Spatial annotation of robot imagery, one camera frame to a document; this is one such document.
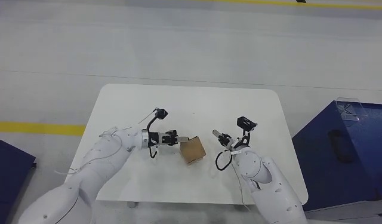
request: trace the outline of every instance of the cardboard box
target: cardboard box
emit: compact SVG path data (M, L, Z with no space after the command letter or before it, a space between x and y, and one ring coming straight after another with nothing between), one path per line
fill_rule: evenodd
M187 164L203 158L206 153L198 136L180 144L180 153Z

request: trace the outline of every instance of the blue cabinet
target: blue cabinet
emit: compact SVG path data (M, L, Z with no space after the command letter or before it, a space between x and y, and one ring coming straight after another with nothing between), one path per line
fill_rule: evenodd
M344 120L333 101L292 139L308 190L305 211L382 194L382 105L362 103L367 116Z
M35 157L0 140L0 223L5 223Z

